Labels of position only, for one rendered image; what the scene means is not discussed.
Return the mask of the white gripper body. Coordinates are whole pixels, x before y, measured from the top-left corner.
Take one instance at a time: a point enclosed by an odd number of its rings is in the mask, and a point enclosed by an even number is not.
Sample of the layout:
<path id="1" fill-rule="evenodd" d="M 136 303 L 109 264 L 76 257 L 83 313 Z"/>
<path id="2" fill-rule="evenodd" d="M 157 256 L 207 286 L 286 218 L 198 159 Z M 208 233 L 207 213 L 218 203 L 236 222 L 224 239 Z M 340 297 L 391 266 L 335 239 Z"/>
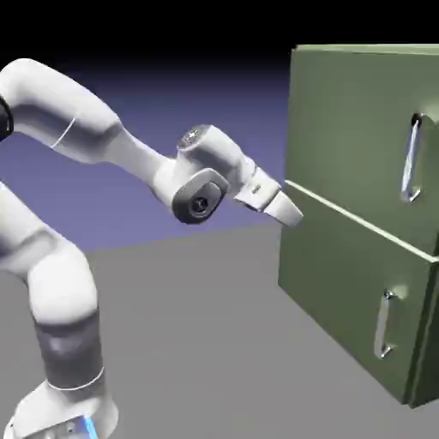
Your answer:
<path id="1" fill-rule="evenodd" d="M 264 213 L 287 227 L 295 227 L 303 218 L 301 210 L 282 190 L 265 207 Z"/>

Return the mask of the green painted cabinet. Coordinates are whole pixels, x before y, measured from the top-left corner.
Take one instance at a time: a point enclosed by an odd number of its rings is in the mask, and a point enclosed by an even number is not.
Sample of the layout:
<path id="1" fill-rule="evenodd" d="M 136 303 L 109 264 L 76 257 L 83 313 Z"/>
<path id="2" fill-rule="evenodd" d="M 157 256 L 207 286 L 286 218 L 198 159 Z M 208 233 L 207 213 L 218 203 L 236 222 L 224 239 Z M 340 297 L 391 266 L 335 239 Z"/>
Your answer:
<path id="1" fill-rule="evenodd" d="M 280 287 L 399 403 L 439 400 L 439 44 L 292 53 Z"/>

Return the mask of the green cabinet door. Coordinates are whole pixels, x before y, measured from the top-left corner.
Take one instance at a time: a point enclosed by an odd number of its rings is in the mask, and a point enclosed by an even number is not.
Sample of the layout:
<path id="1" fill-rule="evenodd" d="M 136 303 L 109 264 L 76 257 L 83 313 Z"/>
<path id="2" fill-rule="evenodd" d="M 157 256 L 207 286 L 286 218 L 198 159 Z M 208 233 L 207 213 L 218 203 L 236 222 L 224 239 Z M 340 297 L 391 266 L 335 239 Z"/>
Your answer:
<path id="1" fill-rule="evenodd" d="M 423 113 L 412 185 L 400 184 Z M 439 240 L 439 45 L 301 45 L 292 53 L 286 178 L 427 254 Z"/>
<path id="2" fill-rule="evenodd" d="M 280 237 L 279 286 L 399 403 L 439 400 L 439 258 L 350 219 L 291 185 L 302 221 Z M 391 289 L 384 358 L 373 345 Z"/>

